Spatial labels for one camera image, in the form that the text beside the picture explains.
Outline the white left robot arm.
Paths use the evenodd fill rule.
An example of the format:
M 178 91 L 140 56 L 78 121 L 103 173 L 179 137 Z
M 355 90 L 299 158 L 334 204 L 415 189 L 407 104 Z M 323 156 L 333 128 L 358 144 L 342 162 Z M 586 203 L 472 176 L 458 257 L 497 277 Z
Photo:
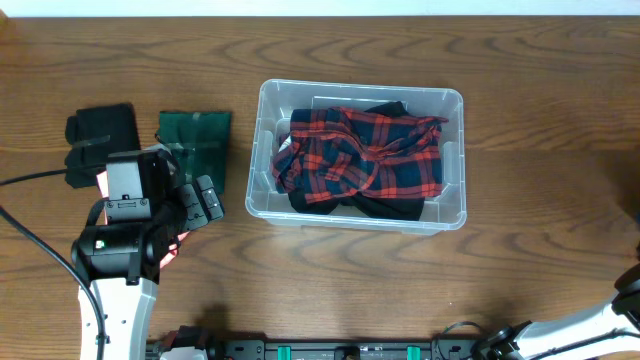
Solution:
M 108 196 L 92 206 L 71 255 L 83 290 L 83 359 L 142 359 L 161 263 L 187 230 L 166 150 L 109 155 Z

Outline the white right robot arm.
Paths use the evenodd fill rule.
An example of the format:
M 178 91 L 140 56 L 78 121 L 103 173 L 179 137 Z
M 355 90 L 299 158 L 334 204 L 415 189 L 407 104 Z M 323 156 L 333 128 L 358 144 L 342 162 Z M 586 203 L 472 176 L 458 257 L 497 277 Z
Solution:
M 212 302 L 205 325 L 346 340 L 521 323 L 524 357 L 638 345 L 611 305 L 638 238 L 636 174 L 487 171 L 436 200 L 272 202 L 284 212 L 231 216 L 191 238 Z

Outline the black garment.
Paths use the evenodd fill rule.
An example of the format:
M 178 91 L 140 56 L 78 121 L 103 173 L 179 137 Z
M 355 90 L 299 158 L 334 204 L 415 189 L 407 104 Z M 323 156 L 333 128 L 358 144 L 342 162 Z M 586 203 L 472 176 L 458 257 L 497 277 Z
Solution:
M 389 102 L 365 110 L 368 113 L 390 116 L 392 118 L 409 115 L 401 102 Z M 292 119 L 303 120 L 311 115 L 311 109 L 294 110 Z M 371 218 L 417 221 L 424 206 L 424 198 L 417 199 L 378 199 L 365 197 L 356 193 L 351 197 L 330 199 L 308 203 L 301 188 L 288 193 L 293 209 L 298 213 L 312 215 L 329 215 L 339 205 L 355 207 Z

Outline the red plaid shirt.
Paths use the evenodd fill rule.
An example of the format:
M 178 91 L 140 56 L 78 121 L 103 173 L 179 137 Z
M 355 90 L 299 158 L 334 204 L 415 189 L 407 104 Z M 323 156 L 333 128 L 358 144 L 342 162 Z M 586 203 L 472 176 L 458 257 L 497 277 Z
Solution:
M 277 191 L 308 203 L 351 197 L 437 197 L 443 185 L 439 141 L 448 120 L 390 117 L 346 107 L 296 109 L 271 173 Z

